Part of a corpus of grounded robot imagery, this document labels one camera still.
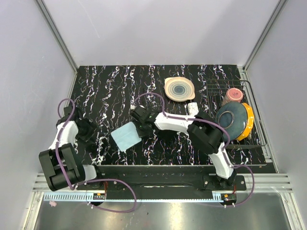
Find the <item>white geometric glasses case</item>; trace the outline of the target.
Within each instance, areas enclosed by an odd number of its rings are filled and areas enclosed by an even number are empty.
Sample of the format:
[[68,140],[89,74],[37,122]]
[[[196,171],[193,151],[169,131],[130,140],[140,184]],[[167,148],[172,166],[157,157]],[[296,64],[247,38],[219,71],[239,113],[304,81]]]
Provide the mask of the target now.
[[187,108],[189,115],[197,115],[199,112],[198,105],[196,102],[188,103]]

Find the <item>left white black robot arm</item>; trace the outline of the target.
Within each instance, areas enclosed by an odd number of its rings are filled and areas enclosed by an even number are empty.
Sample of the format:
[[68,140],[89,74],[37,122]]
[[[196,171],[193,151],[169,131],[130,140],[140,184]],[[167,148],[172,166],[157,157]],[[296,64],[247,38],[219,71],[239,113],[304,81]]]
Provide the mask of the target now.
[[57,134],[50,147],[39,153],[39,161],[51,191],[85,182],[94,190],[103,186],[103,177],[94,165],[84,165],[74,149],[77,141],[87,151],[94,150],[97,126],[84,118],[79,108],[64,108],[64,117],[56,123]]

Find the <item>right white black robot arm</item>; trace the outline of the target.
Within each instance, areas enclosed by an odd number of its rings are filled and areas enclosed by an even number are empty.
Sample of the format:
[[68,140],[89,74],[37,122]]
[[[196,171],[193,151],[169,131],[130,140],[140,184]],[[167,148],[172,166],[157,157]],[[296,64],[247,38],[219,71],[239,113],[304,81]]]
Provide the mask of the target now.
[[135,120],[140,137],[160,132],[186,134],[193,148],[209,156],[215,167],[219,187],[228,190],[234,186],[236,171],[225,149],[224,130],[215,122],[207,120],[206,113],[198,112],[196,116],[175,115],[132,105],[130,115]]

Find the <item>beige plate with blue rings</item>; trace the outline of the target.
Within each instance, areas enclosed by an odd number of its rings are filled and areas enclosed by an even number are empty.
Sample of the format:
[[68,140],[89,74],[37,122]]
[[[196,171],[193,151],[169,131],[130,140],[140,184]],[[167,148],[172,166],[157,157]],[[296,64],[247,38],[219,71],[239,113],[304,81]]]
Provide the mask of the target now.
[[193,83],[184,77],[166,78],[164,90],[166,96],[175,102],[185,102],[195,98]]

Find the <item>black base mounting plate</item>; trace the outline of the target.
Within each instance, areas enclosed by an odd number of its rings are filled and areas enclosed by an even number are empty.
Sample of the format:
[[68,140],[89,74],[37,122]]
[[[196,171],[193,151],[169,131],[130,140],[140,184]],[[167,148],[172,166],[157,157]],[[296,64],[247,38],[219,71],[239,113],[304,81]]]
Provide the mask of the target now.
[[103,179],[120,179],[132,188],[182,186],[207,191],[245,191],[247,186],[243,176],[236,175],[230,179],[217,176],[212,165],[130,165],[98,166],[98,177]]

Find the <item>dark blue bowl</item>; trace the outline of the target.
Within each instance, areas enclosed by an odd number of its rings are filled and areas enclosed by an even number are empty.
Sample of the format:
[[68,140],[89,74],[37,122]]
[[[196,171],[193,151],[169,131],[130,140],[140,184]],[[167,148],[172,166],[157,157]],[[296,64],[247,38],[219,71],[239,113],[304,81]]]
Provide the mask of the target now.
[[232,141],[243,132],[247,122],[247,112],[241,103],[229,102],[218,110],[215,121],[227,131]]

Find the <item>pink cup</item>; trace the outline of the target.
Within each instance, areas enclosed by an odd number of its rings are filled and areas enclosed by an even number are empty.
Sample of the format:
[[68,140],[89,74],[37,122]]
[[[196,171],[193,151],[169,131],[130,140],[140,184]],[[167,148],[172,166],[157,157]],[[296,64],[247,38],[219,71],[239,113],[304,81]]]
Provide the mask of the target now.
[[230,88],[227,90],[226,95],[224,97],[224,102],[241,102],[244,95],[243,92],[238,88]]

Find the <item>yellow bowl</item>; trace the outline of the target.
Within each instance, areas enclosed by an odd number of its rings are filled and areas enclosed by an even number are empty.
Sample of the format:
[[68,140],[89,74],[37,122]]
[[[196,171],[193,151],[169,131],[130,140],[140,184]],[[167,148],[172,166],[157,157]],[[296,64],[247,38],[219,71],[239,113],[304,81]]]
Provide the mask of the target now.
[[247,122],[245,123],[245,128],[243,132],[236,138],[237,141],[241,141],[245,138],[251,139],[251,131],[254,126],[254,112],[251,106],[249,106],[247,103],[242,103],[244,106],[246,112],[247,112]]

